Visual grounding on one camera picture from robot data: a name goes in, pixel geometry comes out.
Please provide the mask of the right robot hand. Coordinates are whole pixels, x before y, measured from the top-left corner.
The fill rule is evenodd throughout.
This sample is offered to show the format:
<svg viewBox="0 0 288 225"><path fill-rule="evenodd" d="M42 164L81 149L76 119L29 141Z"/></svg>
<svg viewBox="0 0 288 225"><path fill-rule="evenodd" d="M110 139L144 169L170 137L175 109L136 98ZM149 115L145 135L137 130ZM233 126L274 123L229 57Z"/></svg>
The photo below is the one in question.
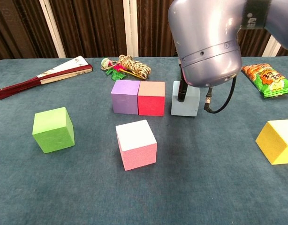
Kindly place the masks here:
<svg viewBox="0 0 288 225"><path fill-rule="evenodd" d="M188 88L188 84L186 83L186 81L184 79L183 71L181 69L180 84L179 84L178 96L177 96L177 100L179 102L184 102L185 97L186 97L186 93L187 93L187 88Z"/></svg>

